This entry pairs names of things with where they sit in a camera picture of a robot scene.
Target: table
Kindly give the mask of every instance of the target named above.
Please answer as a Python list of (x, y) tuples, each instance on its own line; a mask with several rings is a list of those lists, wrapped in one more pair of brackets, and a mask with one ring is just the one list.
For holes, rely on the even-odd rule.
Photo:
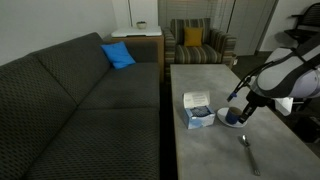
[(155, 41), (158, 45), (158, 64), (160, 68), (160, 82), (164, 82), (164, 37), (160, 27), (139, 30), (137, 28), (119, 29), (112, 33), (112, 42), (119, 41)]
[[(319, 179), (319, 158), (267, 107), (257, 108), (243, 128), (224, 125), (187, 129), (182, 94), (210, 91), (210, 106), (226, 101), (239, 79), (225, 65), (171, 65), (172, 103), (179, 179)], [(247, 105), (249, 92), (238, 93), (238, 106)], [(261, 176), (255, 176), (247, 151), (238, 137), (247, 135)]]

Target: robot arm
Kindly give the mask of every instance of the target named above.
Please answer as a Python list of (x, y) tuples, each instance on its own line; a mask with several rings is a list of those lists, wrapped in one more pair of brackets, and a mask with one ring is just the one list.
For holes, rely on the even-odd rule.
[(271, 98), (314, 98), (320, 96), (320, 33), (296, 50), (279, 48), (266, 63), (243, 78), (230, 101), (244, 86), (250, 88), (248, 105), (239, 121), (245, 122), (257, 107), (263, 107)]

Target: blue pillow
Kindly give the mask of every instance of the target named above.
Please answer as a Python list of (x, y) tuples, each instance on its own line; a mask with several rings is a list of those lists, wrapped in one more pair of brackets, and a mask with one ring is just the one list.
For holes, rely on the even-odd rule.
[(110, 45), (101, 45), (101, 47), (115, 69), (121, 69), (136, 63), (123, 41)]

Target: white box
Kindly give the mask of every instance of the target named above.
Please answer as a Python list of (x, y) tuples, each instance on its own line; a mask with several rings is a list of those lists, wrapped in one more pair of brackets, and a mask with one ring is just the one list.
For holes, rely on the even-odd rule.
[(209, 107), (209, 91), (196, 91), (183, 94), (186, 117), (183, 118), (188, 129), (206, 127), (213, 124), (215, 113)]

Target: floor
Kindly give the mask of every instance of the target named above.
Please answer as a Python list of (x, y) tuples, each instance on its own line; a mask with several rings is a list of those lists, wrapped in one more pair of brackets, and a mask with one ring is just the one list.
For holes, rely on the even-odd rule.
[[(244, 77), (249, 71), (266, 61), (267, 56), (241, 56), (232, 71), (239, 77)], [(171, 87), (161, 85), (160, 101), (160, 177), (161, 179), (177, 179), (175, 137), (171, 102)], [(293, 111), (289, 116), (273, 112), (290, 128), (294, 129), (301, 118), (315, 116), (320, 118), (320, 98), (313, 99), (302, 111)], [(306, 145), (320, 158), (320, 142)]]

